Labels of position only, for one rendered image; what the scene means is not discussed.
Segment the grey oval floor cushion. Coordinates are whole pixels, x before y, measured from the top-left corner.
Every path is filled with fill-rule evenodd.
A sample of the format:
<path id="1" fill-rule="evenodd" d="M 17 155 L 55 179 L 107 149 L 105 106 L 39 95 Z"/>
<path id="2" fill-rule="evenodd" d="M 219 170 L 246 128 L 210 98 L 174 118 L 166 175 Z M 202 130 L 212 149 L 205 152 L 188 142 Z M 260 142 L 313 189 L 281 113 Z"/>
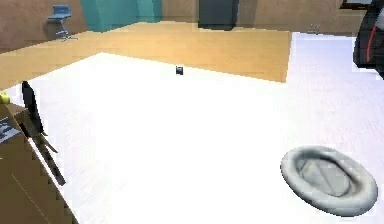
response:
<path id="1" fill-rule="evenodd" d="M 336 216 L 362 215 L 378 198 L 377 183 L 365 167 L 330 147 L 296 147 L 284 155 L 280 170 L 298 197 Z"/>

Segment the dark grey door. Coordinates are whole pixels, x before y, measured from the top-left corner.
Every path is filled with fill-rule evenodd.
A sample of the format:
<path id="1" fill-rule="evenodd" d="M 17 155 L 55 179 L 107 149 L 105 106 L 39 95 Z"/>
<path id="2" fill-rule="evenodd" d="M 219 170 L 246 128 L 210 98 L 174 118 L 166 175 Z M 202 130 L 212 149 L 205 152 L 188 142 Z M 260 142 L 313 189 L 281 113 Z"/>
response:
<path id="1" fill-rule="evenodd" d="M 198 27 L 230 31 L 236 26 L 239 0 L 199 0 Z"/>

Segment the grey and white book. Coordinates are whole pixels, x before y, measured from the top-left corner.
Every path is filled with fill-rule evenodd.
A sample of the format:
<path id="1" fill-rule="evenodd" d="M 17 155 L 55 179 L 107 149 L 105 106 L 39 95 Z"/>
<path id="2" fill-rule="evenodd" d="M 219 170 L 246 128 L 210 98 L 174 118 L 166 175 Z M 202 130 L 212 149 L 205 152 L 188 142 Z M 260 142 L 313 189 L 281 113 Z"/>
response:
<path id="1" fill-rule="evenodd" d="M 9 117 L 0 120 L 0 144 L 18 135 L 20 131 L 11 122 Z"/>

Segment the blue bar stool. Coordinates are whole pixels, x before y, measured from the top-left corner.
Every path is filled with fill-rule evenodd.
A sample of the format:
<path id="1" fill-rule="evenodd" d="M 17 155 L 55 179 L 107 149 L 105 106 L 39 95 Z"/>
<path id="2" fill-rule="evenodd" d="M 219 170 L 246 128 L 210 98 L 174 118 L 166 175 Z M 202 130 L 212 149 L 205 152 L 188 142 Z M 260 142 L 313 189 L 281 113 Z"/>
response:
<path id="1" fill-rule="evenodd" d="M 68 5 L 53 5 L 53 14 L 49 15 L 47 19 L 49 21 L 56 21 L 61 25 L 61 30 L 55 33 L 56 37 L 62 42 L 69 39 L 74 39 L 74 36 L 71 35 L 65 27 L 65 20 L 72 16 L 71 9 Z"/>

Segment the black chair with red stripe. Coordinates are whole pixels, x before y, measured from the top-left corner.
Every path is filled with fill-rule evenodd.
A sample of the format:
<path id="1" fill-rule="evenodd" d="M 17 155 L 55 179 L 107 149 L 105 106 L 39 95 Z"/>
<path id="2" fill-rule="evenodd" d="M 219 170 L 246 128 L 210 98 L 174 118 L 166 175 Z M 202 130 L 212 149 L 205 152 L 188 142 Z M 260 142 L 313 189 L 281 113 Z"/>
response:
<path id="1" fill-rule="evenodd" d="M 361 22 L 354 46 L 358 68 L 374 69 L 384 80 L 384 0 L 372 0 Z"/>

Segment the brown wooden table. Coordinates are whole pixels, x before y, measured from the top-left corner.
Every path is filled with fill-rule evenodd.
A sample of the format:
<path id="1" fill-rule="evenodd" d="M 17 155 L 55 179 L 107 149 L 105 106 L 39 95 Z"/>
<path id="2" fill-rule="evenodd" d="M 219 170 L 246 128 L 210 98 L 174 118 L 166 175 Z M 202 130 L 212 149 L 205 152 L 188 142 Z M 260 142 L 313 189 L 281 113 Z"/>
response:
<path id="1" fill-rule="evenodd" d="M 6 105 L 20 131 L 0 144 L 0 224 L 79 224 Z"/>

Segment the teal cabinet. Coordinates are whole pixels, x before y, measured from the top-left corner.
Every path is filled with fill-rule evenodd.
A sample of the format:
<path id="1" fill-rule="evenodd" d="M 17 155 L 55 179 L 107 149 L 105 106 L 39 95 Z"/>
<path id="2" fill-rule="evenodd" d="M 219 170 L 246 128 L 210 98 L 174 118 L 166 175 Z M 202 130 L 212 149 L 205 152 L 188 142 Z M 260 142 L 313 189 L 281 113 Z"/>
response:
<path id="1" fill-rule="evenodd" d="M 162 20 L 162 0 L 80 0 L 90 31 L 107 32 Z"/>

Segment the dark framed wall picture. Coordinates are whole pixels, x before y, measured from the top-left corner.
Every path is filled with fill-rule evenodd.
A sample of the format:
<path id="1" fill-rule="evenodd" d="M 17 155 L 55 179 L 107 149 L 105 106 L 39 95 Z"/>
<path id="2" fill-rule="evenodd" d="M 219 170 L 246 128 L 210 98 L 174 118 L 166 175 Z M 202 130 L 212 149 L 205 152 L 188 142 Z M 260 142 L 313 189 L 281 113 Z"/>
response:
<path id="1" fill-rule="evenodd" d="M 373 0 L 342 0 L 341 9 L 366 10 Z"/>

